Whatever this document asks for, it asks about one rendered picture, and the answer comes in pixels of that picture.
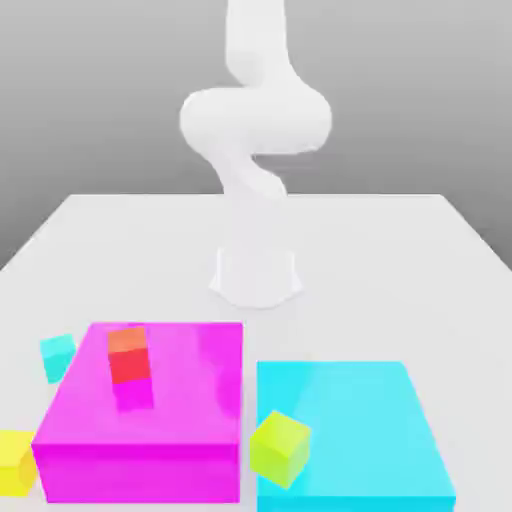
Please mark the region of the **small red cube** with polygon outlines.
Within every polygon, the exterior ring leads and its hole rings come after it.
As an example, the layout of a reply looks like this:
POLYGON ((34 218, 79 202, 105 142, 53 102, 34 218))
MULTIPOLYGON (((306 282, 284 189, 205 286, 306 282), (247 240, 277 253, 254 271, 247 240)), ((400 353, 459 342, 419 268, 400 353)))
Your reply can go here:
POLYGON ((114 384, 151 377, 148 343, 143 326, 108 332, 107 348, 114 384))

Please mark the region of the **small lime green cube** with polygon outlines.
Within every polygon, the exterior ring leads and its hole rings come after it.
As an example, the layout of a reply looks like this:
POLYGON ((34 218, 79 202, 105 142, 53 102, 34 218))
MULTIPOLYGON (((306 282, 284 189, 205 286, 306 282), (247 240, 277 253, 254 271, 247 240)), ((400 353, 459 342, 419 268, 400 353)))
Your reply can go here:
POLYGON ((310 441, 310 427, 274 410, 250 437, 250 469, 289 489, 309 460, 310 441))

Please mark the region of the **small turquoise cube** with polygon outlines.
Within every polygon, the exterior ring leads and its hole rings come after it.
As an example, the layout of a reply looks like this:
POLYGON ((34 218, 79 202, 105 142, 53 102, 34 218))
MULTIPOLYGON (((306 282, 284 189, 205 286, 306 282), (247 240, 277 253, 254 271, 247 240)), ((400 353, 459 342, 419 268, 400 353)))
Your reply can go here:
POLYGON ((40 351, 48 383, 58 383, 76 353, 73 336, 64 334, 44 339, 40 342, 40 351))

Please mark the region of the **small yellow cube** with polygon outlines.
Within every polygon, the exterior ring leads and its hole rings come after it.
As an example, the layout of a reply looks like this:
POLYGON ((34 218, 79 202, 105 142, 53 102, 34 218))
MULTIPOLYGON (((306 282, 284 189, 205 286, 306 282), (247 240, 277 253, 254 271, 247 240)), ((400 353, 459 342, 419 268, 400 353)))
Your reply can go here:
POLYGON ((37 476, 33 431, 0 430, 0 496, 27 496, 37 476))

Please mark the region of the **large magenta box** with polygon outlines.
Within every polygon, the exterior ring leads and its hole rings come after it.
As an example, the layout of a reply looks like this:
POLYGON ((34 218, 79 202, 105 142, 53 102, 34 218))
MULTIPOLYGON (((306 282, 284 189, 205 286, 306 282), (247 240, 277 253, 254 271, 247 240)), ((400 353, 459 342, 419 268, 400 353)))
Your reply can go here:
POLYGON ((239 322, 146 323, 151 374, 116 384, 88 328, 32 442, 50 503, 236 503, 239 322))

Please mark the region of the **large cyan box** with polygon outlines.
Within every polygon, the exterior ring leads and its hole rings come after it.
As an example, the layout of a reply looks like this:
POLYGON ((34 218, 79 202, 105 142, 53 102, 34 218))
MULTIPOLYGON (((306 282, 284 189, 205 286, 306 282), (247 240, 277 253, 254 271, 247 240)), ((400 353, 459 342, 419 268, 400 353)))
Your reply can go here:
POLYGON ((260 361, 257 419, 311 430, 287 490, 257 480, 257 512, 455 512, 456 491, 400 362, 260 361))

